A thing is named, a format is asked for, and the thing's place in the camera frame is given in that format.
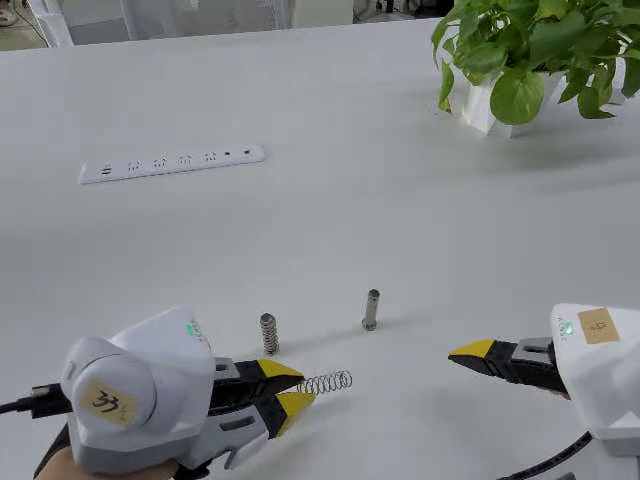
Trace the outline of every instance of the floor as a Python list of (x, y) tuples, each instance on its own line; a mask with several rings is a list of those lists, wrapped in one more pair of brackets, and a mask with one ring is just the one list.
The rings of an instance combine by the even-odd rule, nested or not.
[(0, 27), (0, 51), (46, 47), (47, 44), (36, 31), (38, 27), (31, 10), (24, 8), (20, 0), (15, 0), (15, 7), (24, 18), (18, 16), (18, 21), (12, 26)]

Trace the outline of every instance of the coiled spring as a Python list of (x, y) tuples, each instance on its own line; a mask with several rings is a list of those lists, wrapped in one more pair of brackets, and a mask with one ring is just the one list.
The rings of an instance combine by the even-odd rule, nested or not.
[(296, 388), (300, 393), (319, 395), (349, 388), (352, 384), (353, 377), (351, 376), (351, 372), (348, 370), (339, 370), (328, 375), (318, 375), (317, 377), (307, 378), (300, 382)]
[(264, 352), (267, 355), (273, 355), (280, 349), (280, 346), (278, 345), (278, 330), (276, 328), (275, 317), (270, 313), (262, 315), (260, 317), (260, 328), (262, 329)]

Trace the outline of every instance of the metal pin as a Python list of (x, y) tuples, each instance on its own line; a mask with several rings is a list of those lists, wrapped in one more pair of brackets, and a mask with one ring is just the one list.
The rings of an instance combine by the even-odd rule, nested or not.
[(380, 300), (380, 292), (378, 290), (369, 290), (367, 296), (367, 309), (364, 312), (364, 318), (362, 319), (362, 328), (367, 332), (376, 329), (376, 313), (378, 312), (378, 300)]
[(260, 317), (260, 328), (262, 329), (264, 353), (267, 355), (277, 353), (280, 346), (278, 345), (278, 330), (275, 317), (270, 313), (264, 313)]

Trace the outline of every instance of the power strip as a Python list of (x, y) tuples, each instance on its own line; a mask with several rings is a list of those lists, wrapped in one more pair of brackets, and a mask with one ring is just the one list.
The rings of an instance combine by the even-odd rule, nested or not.
[(146, 158), (85, 163), (80, 171), (80, 184), (111, 182), (130, 178), (190, 172), (205, 168), (226, 167), (242, 163), (257, 163), (265, 159), (259, 145), (240, 148), (221, 148), (200, 152), (182, 152)]

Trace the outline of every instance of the table surface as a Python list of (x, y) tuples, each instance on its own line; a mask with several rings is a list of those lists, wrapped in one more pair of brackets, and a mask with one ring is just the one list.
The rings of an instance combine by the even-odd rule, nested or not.
[[(3, 401), (179, 304), (219, 355), (259, 356), (270, 311), (277, 360), (354, 377), (217, 478), (493, 479), (582, 434), (569, 402), (447, 353), (549, 335), (559, 302), (640, 308), (639, 103), (483, 137), (436, 109), (433, 25), (0, 54)], [(248, 142), (264, 163), (77, 184), (87, 160)], [(3, 476), (30, 478), (62, 423), (2, 416)]]

